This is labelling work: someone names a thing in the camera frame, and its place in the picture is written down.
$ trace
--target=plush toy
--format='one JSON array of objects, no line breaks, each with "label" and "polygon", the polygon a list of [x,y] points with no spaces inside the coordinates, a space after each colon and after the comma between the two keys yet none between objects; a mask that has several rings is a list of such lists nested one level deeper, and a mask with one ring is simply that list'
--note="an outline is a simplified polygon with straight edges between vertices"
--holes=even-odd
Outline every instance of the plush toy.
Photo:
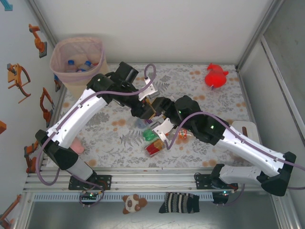
[{"label": "plush toy", "polygon": [[145,198],[139,198],[137,194],[123,196],[123,201],[125,202],[123,214],[140,211],[141,208],[147,205],[147,200]]},{"label": "plush toy", "polygon": [[209,70],[209,73],[206,75],[204,81],[212,89],[221,87],[227,82],[226,75],[229,72],[224,71],[221,66],[211,63],[207,70]]}]

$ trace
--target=water bottle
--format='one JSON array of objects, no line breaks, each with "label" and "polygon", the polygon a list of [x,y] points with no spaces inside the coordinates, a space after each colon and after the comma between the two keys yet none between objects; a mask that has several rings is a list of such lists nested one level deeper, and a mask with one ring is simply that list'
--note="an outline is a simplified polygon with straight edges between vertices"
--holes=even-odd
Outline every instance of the water bottle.
[{"label": "water bottle", "polygon": [[77,71],[77,67],[74,64],[74,60],[68,60],[67,73],[74,73]]},{"label": "water bottle", "polygon": [[82,64],[81,66],[79,66],[78,71],[77,72],[86,72],[91,68],[91,62],[90,61],[86,61],[84,64]]}]

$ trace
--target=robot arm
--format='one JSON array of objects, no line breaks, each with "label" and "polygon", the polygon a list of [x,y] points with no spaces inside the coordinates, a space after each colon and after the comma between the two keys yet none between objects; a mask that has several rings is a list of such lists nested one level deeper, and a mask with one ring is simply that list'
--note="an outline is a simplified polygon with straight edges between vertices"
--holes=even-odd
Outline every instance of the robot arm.
[{"label": "robot arm", "polygon": [[[41,145],[53,133],[56,133],[44,148],[44,152],[60,169],[68,170],[88,182],[96,182],[96,173],[69,147],[77,133],[92,116],[115,100],[121,105],[130,107],[132,115],[141,119],[151,119],[156,113],[162,113],[166,119],[154,131],[163,141],[167,140],[166,133],[183,122],[182,127],[191,131],[200,141],[229,149],[255,165],[254,167],[230,167],[217,164],[211,173],[211,181],[216,188],[236,182],[250,183],[261,185],[264,190],[274,195],[283,196],[285,194],[293,167],[273,160],[262,154],[262,151],[292,163],[295,162],[295,155],[290,152],[283,155],[272,151],[222,121],[227,125],[226,128],[217,121],[218,118],[215,116],[213,118],[210,115],[198,114],[189,118],[189,115],[201,111],[198,103],[190,97],[183,96],[175,102],[168,98],[158,97],[150,104],[146,97],[157,94],[152,84],[141,93],[130,96],[115,93],[93,95],[96,92],[104,91],[136,92],[138,90],[132,85],[132,82],[137,74],[138,72],[134,68],[122,62],[115,73],[94,76],[87,84],[87,89],[80,99],[57,124],[49,128],[47,132],[42,130],[37,132],[36,138]],[[251,143],[252,146],[245,144],[245,141]]]},{"label": "robot arm", "polygon": [[[154,129],[163,141],[167,140],[165,133],[169,131],[170,124],[173,127],[180,126],[189,115],[204,113],[201,112],[198,103],[186,95],[175,102],[160,97],[154,100],[152,106],[156,112],[163,113],[167,117],[160,126]],[[239,133],[226,121],[214,115],[194,115],[182,125],[182,128],[192,132],[200,141],[228,149],[255,165],[254,167],[231,167],[217,164],[211,173],[212,184],[215,187],[222,188],[225,184],[231,183],[256,184],[261,185],[265,191],[273,195],[285,194],[293,167],[278,159],[294,163],[296,156],[291,152],[282,154],[268,149]],[[277,159],[273,160],[262,152]]]}]

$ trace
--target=metal frame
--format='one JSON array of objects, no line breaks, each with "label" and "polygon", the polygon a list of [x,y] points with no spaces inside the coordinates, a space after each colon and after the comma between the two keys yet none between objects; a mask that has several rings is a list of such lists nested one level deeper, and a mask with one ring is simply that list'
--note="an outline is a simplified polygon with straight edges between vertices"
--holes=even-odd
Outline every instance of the metal frame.
[{"label": "metal frame", "polygon": [[[123,196],[133,195],[134,192],[105,192],[101,202],[122,202]],[[137,192],[140,198],[145,198],[148,202],[160,202],[165,200],[166,192]],[[199,201],[214,201],[212,192],[196,192]],[[36,192],[34,202],[79,202],[78,192]],[[82,202],[92,202],[91,199],[84,199]]]},{"label": "metal frame", "polygon": [[298,109],[297,109],[297,107],[294,103],[294,100],[293,100],[293,98],[292,98],[292,96],[291,96],[291,94],[288,90],[288,87],[287,87],[287,85],[286,85],[286,83],[285,83],[285,81],[282,77],[282,74],[281,74],[279,68],[277,67],[276,61],[275,61],[275,59],[274,59],[274,57],[271,53],[271,50],[270,50],[264,36],[261,36],[261,44],[262,44],[263,50],[266,54],[266,57],[267,57],[267,59],[270,63],[270,66],[272,68],[272,71],[274,73],[276,81],[278,83],[278,86],[280,87],[280,89],[282,91],[283,97],[285,99],[285,102],[287,104],[289,112],[292,116],[292,119],[295,123],[295,126],[298,130],[298,133],[301,137],[303,145],[305,146],[305,138],[304,138],[304,136],[305,136],[305,124],[304,124],[304,122],[301,118],[301,115],[300,115],[300,113],[299,113],[299,111],[298,111]]},{"label": "metal frame", "polygon": [[[54,47],[57,43],[57,39],[53,35],[51,29],[48,27],[46,20],[44,19],[39,6],[35,0],[25,0],[28,4],[33,15],[39,22],[41,30],[45,33],[46,38],[49,40],[50,44]],[[237,66],[237,71],[243,66],[245,60],[249,56],[254,45],[260,39],[260,36],[264,33],[273,17],[279,10],[280,6],[284,0],[273,0],[269,6],[265,16],[263,17],[260,25],[258,26],[253,38],[249,42],[242,58]],[[246,94],[244,83],[240,75],[238,75],[242,93],[246,102],[247,111],[250,115],[251,121],[255,122],[253,112],[249,103],[248,96]],[[59,120],[61,107],[66,94],[66,88],[62,86],[60,98],[57,103],[57,109],[51,120],[51,125],[54,121]],[[53,180],[56,174],[55,169],[47,168],[44,163],[46,163],[46,157],[41,159],[42,172],[41,175],[48,181]],[[209,174],[212,170],[208,168],[94,168],[97,174],[110,174],[112,175],[112,189],[107,192],[202,192],[202,190],[197,190],[193,179],[193,175],[196,172],[202,174]],[[19,217],[16,217],[12,229],[24,229],[26,228],[28,219],[31,213],[31,207],[34,201],[35,193],[37,192],[71,192],[67,190],[70,175],[61,171],[58,178],[58,182],[51,187],[43,185],[36,174],[29,174],[23,192],[23,197],[21,199],[21,213]],[[247,186],[245,191],[257,191],[265,192],[260,187]],[[283,229],[294,229],[300,228],[300,223],[297,218],[295,208],[293,206],[290,193],[287,191],[286,196],[279,198],[271,196],[272,202],[274,203],[274,213],[278,218],[278,225]]]},{"label": "metal frame", "polygon": [[262,18],[260,24],[258,25],[252,39],[250,40],[247,48],[245,49],[238,65],[237,65],[237,70],[240,70],[242,68],[242,66],[244,65],[244,63],[248,59],[251,51],[253,50],[254,46],[257,44],[257,42],[259,42],[260,37],[266,31],[266,29],[268,28],[271,21],[273,20],[273,18],[275,17],[275,15],[279,11],[279,9],[281,8],[284,1],[285,0],[273,0],[271,2],[268,10],[266,11],[266,13],[265,13],[264,17]]}]

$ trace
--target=green toy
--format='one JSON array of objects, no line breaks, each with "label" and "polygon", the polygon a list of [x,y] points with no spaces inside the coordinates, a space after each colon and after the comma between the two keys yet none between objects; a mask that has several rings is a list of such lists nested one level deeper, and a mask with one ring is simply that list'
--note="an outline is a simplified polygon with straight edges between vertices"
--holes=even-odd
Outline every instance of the green toy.
[{"label": "green toy", "polygon": [[143,138],[147,142],[154,140],[156,137],[158,137],[158,135],[156,135],[152,130],[145,130],[143,132]]}]

